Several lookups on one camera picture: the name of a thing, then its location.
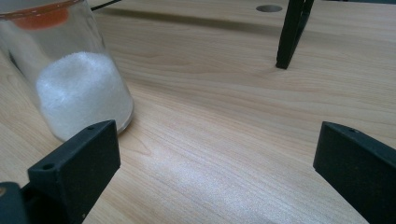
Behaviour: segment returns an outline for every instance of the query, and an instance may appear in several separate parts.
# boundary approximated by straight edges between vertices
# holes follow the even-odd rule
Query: black metal leg
[[[314,0],[289,0],[277,50],[276,67],[288,68],[313,4]]]

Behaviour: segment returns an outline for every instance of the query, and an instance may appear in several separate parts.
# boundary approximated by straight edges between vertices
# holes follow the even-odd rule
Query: wood grain
[[[255,10],[266,4],[284,9]],[[396,147],[396,7],[316,1],[280,70],[286,8],[134,0],[94,12],[135,114],[84,223],[366,222],[312,162],[323,120]],[[3,57],[0,71],[0,181],[24,185],[61,143]]]

